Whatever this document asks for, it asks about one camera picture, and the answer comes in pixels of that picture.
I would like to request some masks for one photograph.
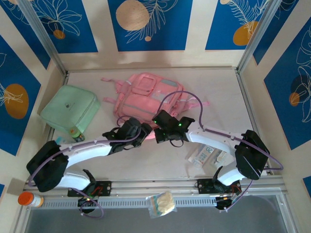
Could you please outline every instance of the gray floor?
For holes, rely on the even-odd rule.
[[[109,209],[105,217],[82,217],[78,210],[34,210],[26,233],[284,233],[274,196],[248,196],[228,213],[214,207],[178,208],[150,219],[148,209]]]

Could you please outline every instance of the pink backpack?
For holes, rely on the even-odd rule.
[[[113,114],[117,118],[127,120],[135,117],[142,123],[148,123],[153,129],[157,125],[152,118],[164,97],[171,92],[184,90],[182,84],[150,73],[134,74],[127,81],[106,78],[102,78],[102,81],[115,83],[119,94],[117,100],[106,97],[103,101],[115,104]],[[209,102],[203,102],[203,105],[208,106]],[[179,113],[197,106],[197,100],[188,100],[187,93],[175,93],[165,99],[161,109],[176,117]]]

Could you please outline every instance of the orange bottle cap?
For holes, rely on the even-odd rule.
[[[18,197],[18,203],[20,205],[29,205],[34,200],[34,195],[31,192],[23,192]]]

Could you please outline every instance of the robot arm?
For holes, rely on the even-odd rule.
[[[213,184],[220,192],[244,177],[252,180],[260,178],[268,158],[257,150],[233,140],[234,137],[243,139],[269,152],[255,132],[227,133],[212,128],[206,131],[202,130],[194,119],[182,117],[178,121],[164,110],[160,111],[153,121],[160,127],[155,129],[157,143],[168,140],[198,142],[221,149],[236,157],[234,162],[220,167],[213,178]],[[130,118],[121,128],[114,128],[95,140],[60,146],[55,141],[50,141],[27,164],[27,170],[32,174],[40,192],[64,187],[90,193],[96,186],[93,176],[87,170],[83,172],[71,170],[71,166],[83,160],[128,150],[127,146],[139,147],[151,131],[152,128],[148,124],[141,124],[135,118]],[[232,137],[228,138],[222,134],[229,134]]]

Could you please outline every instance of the white table surface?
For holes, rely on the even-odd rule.
[[[166,68],[166,69],[118,69],[98,72],[80,72],[69,75],[68,84],[92,91],[101,101],[104,97],[116,98],[113,83],[101,81],[101,77],[127,80],[134,73],[150,72],[177,80],[186,90],[198,95],[202,101],[210,101],[204,107],[203,124],[230,132],[244,133],[252,129],[238,81],[233,69]],[[86,140],[95,139],[116,126],[112,114],[113,105],[102,102],[98,113],[84,132]],[[181,114],[198,120],[199,108]],[[68,138],[55,131],[53,139]],[[185,142],[174,148],[169,142],[157,144],[145,140],[140,148],[122,151],[107,157],[97,157],[78,164],[88,169],[96,179],[169,179],[181,177],[213,176],[215,169],[204,166],[195,168],[186,160],[197,144]]]

